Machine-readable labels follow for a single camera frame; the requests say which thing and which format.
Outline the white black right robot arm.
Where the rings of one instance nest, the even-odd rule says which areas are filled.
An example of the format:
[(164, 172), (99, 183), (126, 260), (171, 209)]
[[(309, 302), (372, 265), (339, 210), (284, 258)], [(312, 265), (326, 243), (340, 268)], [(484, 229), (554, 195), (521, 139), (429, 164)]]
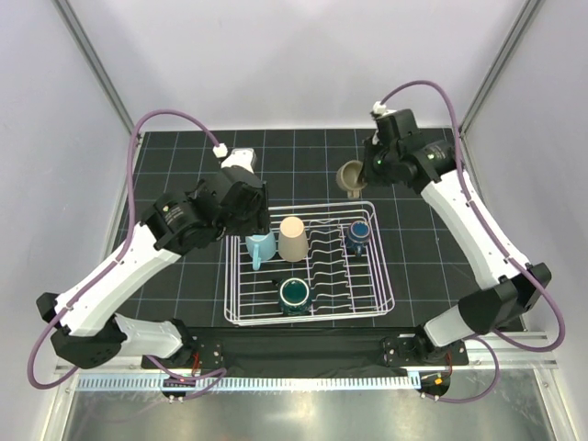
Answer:
[(458, 170), (456, 149), (446, 140), (428, 141), (410, 109), (371, 111), (375, 132), (363, 142), (359, 180), (369, 186), (405, 185), (445, 223), (471, 267), (478, 290), (418, 326), (415, 356), (434, 364), (456, 342), (484, 335), (531, 310), (548, 285), (551, 273), (531, 264), (507, 239)]

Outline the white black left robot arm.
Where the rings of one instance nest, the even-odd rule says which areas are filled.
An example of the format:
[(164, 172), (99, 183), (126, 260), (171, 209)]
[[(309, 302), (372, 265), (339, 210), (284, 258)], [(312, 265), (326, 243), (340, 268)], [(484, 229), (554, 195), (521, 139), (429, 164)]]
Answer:
[(128, 318), (119, 307), (156, 274), (226, 236), (269, 230), (266, 183), (240, 166), (222, 168), (191, 191), (162, 194), (125, 242), (77, 286), (37, 299), (56, 355), (78, 368), (115, 356), (155, 356), (175, 368), (193, 360), (194, 340), (178, 319)]

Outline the dark green mug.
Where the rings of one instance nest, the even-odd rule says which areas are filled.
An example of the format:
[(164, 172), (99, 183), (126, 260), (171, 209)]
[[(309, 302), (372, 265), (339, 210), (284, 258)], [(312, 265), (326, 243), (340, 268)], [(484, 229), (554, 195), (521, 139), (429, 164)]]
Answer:
[(273, 279), (277, 292), (277, 303), (286, 316), (299, 316), (311, 311), (313, 294), (310, 285), (298, 277)]

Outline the small speckled blue cup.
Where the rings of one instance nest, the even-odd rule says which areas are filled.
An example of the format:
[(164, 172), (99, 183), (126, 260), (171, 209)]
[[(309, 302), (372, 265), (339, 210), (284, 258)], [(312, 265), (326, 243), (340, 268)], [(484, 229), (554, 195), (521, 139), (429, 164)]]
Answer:
[(359, 257), (366, 251), (370, 238), (370, 226), (363, 220), (356, 220), (346, 230), (345, 247), (354, 256)]

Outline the beige paper cup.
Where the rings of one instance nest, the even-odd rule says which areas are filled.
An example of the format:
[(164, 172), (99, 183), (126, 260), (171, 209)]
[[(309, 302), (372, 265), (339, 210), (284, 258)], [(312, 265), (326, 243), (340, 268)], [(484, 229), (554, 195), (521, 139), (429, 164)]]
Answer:
[(277, 251), (286, 262), (296, 263), (306, 258), (309, 242), (303, 221), (295, 216), (286, 217), (279, 225)]

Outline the small beige mug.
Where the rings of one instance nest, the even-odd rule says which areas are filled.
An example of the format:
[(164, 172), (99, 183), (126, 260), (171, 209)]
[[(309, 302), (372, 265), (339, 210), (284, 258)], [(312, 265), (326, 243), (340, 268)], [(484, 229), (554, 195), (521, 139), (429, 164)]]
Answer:
[(337, 186), (346, 193), (349, 199), (359, 199), (367, 183), (361, 176), (362, 163), (358, 160), (348, 161), (336, 173)]

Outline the blue mug cream inside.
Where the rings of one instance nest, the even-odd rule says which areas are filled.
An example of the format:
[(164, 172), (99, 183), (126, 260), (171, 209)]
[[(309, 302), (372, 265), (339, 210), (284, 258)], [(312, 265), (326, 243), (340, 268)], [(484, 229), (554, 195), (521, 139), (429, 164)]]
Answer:
[(276, 236), (273, 232), (252, 235), (245, 238), (248, 254), (252, 257), (253, 270), (260, 269), (264, 262), (271, 260), (277, 252)]

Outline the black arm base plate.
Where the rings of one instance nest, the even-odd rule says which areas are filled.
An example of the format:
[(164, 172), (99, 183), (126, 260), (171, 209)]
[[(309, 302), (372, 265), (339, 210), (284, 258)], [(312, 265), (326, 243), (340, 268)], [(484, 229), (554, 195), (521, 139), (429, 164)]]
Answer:
[(185, 367), (197, 357), (205, 369), (243, 366), (247, 362), (283, 369), (322, 362), (337, 366), (357, 361), (393, 368), (405, 366), (466, 366), (465, 344), (457, 341), (438, 348), (417, 328), (197, 328), (182, 327), (180, 348), (161, 356), (168, 368)]

